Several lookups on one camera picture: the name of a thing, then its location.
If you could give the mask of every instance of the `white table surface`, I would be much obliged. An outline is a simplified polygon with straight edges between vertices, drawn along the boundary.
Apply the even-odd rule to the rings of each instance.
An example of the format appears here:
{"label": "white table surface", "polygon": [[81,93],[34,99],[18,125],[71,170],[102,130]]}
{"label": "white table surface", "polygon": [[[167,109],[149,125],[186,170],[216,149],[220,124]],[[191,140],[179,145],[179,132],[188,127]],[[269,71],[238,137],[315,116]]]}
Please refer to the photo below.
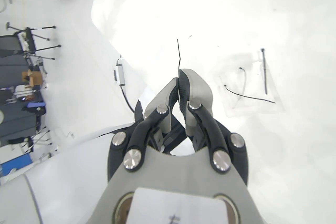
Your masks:
{"label": "white table surface", "polygon": [[[91,16],[154,93],[177,76],[179,38],[181,68],[208,82],[214,117],[247,142],[249,191],[266,221],[331,223],[335,0],[93,0]],[[212,71],[260,48],[284,112],[227,118]]]}

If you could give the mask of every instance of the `cardboard box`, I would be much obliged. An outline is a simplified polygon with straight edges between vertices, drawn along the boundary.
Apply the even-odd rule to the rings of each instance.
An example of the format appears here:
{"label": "cardboard box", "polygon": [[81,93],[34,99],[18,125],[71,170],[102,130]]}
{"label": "cardboard box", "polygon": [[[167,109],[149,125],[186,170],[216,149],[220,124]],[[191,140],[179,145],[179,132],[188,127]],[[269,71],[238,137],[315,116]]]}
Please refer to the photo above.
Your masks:
{"label": "cardboard box", "polygon": [[32,72],[31,70],[28,70],[27,72],[22,72],[22,81],[27,81],[25,79],[26,76],[29,76],[30,87],[43,84],[43,77],[39,71]]}

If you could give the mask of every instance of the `white power supply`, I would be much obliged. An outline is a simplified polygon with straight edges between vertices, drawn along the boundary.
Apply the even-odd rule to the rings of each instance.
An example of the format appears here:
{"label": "white power supply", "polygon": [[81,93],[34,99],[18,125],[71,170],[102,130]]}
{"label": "white power supply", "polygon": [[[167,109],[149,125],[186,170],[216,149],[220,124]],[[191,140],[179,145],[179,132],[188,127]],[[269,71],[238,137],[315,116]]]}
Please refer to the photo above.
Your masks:
{"label": "white power supply", "polygon": [[125,85],[124,70],[122,64],[117,64],[114,68],[114,79],[119,86]]}

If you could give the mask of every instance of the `black chair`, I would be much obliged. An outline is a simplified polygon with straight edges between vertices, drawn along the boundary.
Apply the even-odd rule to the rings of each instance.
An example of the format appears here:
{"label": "black chair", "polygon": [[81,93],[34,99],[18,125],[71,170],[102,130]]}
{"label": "black chair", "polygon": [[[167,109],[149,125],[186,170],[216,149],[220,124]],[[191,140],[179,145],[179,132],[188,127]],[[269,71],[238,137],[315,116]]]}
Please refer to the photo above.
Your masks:
{"label": "black chair", "polygon": [[[43,51],[43,50],[48,50],[48,49],[54,49],[54,48],[60,48],[61,45],[58,44],[57,46],[53,47],[48,47],[48,48],[43,48],[43,49],[36,49],[35,42],[33,36],[43,38],[45,40],[50,40],[49,38],[45,38],[36,34],[32,34],[32,30],[36,29],[49,29],[49,28],[56,28],[55,26],[51,27],[42,27],[42,28],[29,28],[26,27],[25,29],[18,29],[15,27],[12,27],[9,22],[6,23],[6,30],[9,28],[12,28],[14,30],[17,30],[17,32],[13,33],[12,35],[3,35],[0,36],[0,57],[7,57],[7,56],[13,56],[13,55],[22,55],[22,56],[27,56],[27,57],[41,57],[45,59],[51,59],[55,60],[55,58],[49,58],[49,57],[42,57],[42,56],[37,56],[35,53],[37,51]],[[20,39],[19,35],[24,32],[25,37],[23,38],[24,41],[28,44],[28,51],[24,50]]]}

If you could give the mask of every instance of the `silver bolt head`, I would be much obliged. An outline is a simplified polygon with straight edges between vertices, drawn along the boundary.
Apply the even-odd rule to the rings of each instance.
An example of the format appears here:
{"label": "silver bolt head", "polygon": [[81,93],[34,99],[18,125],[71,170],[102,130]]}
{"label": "silver bolt head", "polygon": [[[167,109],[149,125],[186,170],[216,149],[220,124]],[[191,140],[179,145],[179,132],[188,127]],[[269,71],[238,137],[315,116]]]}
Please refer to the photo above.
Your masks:
{"label": "silver bolt head", "polygon": [[192,110],[197,110],[201,107],[201,103],[198,102],[198,101],[194,101],[194,100],[191,100],[189,102],[189,107],[192,109]]}
{"label": "silver bolt head", "polygon": [[159,114],[165,114],[167,111],[168,111],[168,107],[166,105],[159,105],[157,108],[156,108],[156,111],[159,113]]}
{"label": "silver bolt head", "polygon": [[234,147],[236,148],[242,148],[245,145],[245,140],[240,134],[232,133],[230,135],[231,142]]}
{"label": "silver bolt head", "polygon": [[223,150],[217,150],[212,155],[212,161],[216,168],[222,172],[226,172],[231,167],[231,159],[228,153]]}
{"label": "silver bolt head", "polygon": [[124,167],[131,170],[139,165],[140,160],[141,152],[138,149],[131,149],[124,156]]}
{"label": "silver bolt head", "polygon": [[112,144],[114,146],[119,146],[124,143],[126,138],[125,132],[117,132],[112,138]]}

